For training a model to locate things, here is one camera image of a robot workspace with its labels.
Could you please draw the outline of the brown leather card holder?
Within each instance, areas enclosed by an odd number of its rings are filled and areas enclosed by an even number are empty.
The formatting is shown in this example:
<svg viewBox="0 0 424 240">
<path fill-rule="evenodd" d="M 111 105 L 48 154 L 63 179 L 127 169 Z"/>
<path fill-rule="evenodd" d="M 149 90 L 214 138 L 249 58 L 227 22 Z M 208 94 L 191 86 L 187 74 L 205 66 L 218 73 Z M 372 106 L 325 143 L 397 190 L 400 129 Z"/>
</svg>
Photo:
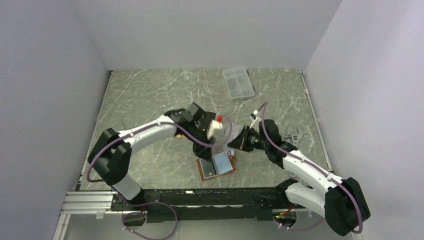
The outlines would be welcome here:
<svg viewBox="0 0 424 240">
<path fill-rule="evenodd" d="M 200 165 L 200 160 L 201 159 L 197 159 L 196 163 L 197 163 L 197 167 L 199 170 L 199 175 L 201 180 L 204 181 L 208 181 L 208 180 L 212 180 L 218 177 L 222 177 L 231 173 L 234 173 L 237 171 L 236 169 L 236 157 L 234 156 L 227 156 L 225 155 L 223 152 L 217 153 L 215 155 L 212 156 L 212 162 L 215 165 L 215 169 L 217 172 L 217 175 L 213 178 L 210 179 L 204 179 L 203 178 L 203 174 L 201 172 L 201 165 Z"/>
</svg>

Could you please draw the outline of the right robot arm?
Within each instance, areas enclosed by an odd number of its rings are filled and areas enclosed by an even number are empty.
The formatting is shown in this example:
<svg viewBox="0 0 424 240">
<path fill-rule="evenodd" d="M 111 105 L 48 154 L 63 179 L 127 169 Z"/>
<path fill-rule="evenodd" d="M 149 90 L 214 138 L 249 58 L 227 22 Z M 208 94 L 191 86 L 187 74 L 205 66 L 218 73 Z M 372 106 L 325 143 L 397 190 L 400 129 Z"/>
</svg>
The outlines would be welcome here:
<svg viewBox="0 0 424 240">
<path fill-rule="evenodd" d="M 359 234 L 371 213 L 361 186 L 352 177 L 342 178 L 306 157 L 295 145 L 283 140 L 275 122 L 265 119 L 258 129 L 233 126 L 227 146 L 235 150 L 264 151 L 268 159 L 306 182 L 287 179 L 275 188 L 276 203 L 287 208 L 300 205 L 320 215 L 338 235 Z"/>
</svg>

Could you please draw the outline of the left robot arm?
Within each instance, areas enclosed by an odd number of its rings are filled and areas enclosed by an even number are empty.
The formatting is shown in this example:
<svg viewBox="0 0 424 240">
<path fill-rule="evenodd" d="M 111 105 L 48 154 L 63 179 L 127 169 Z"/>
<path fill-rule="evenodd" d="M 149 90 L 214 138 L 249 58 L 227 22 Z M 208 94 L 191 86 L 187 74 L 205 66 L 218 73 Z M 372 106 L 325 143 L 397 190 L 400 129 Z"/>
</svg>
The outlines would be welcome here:
<svg viewBox="0 0 424 240">
<path fill-rule="evenodd" d="M 169 110 L 132 129 L 118 132 L 108 128 L 89 154 L 89 169 L 94 169 L 100 181 L 121 194 L 129 209 L 137 210 L 146 200 L 144 189 L 129 174 L 132 155 L 158 141 L 182 135 L 192 142 L 196 157 L 211 161 L 214 140 L 208 131 L 216 116 L 193 102 L 188 108 Z"/>
</svg>

